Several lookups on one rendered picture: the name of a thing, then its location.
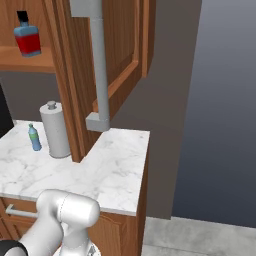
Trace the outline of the small blue water bottle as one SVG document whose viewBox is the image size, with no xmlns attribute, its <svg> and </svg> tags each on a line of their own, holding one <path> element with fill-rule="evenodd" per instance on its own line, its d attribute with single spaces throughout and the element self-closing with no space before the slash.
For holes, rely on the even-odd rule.
<svg viewBox="0 0 256 256">
<path fill-rule="evenodd" d="M 40 151 L 42 146 L 40 143 L 39 135 L 37 130 L 34 128 L 33 124 L 29 124 L 29 130 L 28 130 L 29 138 L 32 143 L 32 148 L 34 151 Z"/>
</svg>

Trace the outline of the wooden drawer front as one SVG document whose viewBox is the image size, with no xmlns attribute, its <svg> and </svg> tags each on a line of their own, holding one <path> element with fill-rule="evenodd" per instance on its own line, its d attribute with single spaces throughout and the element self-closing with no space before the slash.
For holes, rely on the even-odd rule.
<svg viewBox="0 0 256 256">
<path fill-rule="evenodd" d="M 35 213 L 33 201 L 0 197 L 0 239 L 20 239 L 34 224 Z"/>
</svg>

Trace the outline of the white paper towel roll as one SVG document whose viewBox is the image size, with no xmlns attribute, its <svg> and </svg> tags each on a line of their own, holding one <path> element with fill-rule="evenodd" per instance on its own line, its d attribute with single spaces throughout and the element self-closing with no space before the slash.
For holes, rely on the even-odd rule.
<svg viewBox="0 0 256 256">
<path fill-rule="evenodd" d="M 71 154 L 62 104 L 56 101 L 48 101 L 41 106 L 40 115 L 43 122 L 49 154 L 53 158 L 65 158 Z"/>
</svg>

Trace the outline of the open wooden cabinet door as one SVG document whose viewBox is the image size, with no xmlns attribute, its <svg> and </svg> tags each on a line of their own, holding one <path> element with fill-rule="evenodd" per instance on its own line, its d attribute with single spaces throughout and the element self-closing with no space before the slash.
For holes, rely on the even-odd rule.
<svg viewBox="0 0 256 256">
<path fill-rule="evenodd" d="M 101 132 L 86 127 L 98 112 L 89 19 L 73 17 L 70 0 L 43 0 L 72 160 L 80 162 Z M 110 120 L 148 74 L 156 0 L 102 0 Z"/>
</svg>

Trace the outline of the black appliance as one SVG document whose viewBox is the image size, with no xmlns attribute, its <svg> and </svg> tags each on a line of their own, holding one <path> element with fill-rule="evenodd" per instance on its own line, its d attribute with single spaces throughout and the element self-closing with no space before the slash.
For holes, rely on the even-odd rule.
<svg viewBox="0 0 256 256">
<path fill-rule="evenodd" d="M 0 84 L 0 138 L 14 127 L 12 117 Z"/>
</svg>

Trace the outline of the wooden wall cabinet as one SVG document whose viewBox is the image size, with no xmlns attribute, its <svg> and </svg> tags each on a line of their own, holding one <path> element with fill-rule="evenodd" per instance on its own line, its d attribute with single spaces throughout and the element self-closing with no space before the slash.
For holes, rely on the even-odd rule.
<svg viewBox="0 0 256 256">
<path fill-rule="evenodd" d="M 0 71 L 55 72 L 43 0 L 0 0 Z"/>
</svg>

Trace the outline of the blue and red liquor bottle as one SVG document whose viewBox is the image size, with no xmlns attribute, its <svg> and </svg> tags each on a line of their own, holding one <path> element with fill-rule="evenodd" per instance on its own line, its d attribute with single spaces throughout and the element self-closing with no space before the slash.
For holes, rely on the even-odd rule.
<svg viewBox="0 0 256 256">
<path fill-rule="evenodd" d="M 29 24 L 25 10 L 17 12 L 20 25 L 14 29 L 14 36 L 23 57 L 32 57 L 41 53 L 39 29 Z"/>
</svg>

